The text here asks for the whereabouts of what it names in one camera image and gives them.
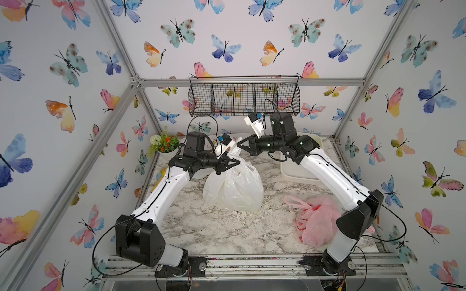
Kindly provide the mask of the pink plastic bag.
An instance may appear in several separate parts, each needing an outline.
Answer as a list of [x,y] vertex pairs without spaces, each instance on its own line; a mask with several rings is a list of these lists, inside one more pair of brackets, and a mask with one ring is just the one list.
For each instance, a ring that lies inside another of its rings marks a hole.
[[285,196],[285,204],[299,210],[295,218],[297,236],[304,245],[320,248],[329,245],[336,249],[350,249],[356,240],[347,238],[337,227],[342,215],[337,200],[317,196],[307,201]]

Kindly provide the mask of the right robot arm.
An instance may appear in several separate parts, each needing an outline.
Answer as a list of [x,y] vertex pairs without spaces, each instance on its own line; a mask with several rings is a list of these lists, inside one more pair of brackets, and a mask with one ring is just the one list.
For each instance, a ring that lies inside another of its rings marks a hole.
[[239,142],[239,148],[252,156],[281,152],[331,190],[345,213],[336,221],[336,236],[324,256],[332,263],[342,263],[378,216],[383,195],[378,190],[368,190],[345,173],[311,136],[299,135],[290,114],[274,113],[269,120],[272,133],[266,135],[259,114],[249,113],[244,121],[254,133],[245,138],[248,145]]

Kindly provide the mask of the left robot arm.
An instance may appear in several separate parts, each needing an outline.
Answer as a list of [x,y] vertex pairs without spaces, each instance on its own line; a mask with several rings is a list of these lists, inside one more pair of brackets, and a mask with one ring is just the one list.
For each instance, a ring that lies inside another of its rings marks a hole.
[[117,219],[115,241],[119,257],[148,267],[172,267],[181,273],[188,269],[188,252],[165,241],[159,229],[161,223],[177,195],[199,170],[212,168],[219,175],[240,164],[227,153],[235,148],[229,135],[218,137],[212,150],[205,149],[208,140],[204,133],[188,133],[184,144],[170,159],[160,184],[131,215]]

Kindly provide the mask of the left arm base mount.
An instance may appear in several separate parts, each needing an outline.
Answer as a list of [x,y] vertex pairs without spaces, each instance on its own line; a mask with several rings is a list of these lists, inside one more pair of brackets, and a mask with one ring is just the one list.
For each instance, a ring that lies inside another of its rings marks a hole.
[[206,269],[206,257],[185,255],[178,266],[158,266],[155,271],[155,278],[203,278]]

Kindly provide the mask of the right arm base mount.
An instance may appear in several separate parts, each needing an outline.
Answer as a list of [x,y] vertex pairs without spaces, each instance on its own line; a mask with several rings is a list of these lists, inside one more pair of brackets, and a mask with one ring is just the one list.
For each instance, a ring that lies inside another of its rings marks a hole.
[[305,269],[306,276],[356,276],[350,256],[338,263],[325,251],[322,255],[305,255],[297,263]]

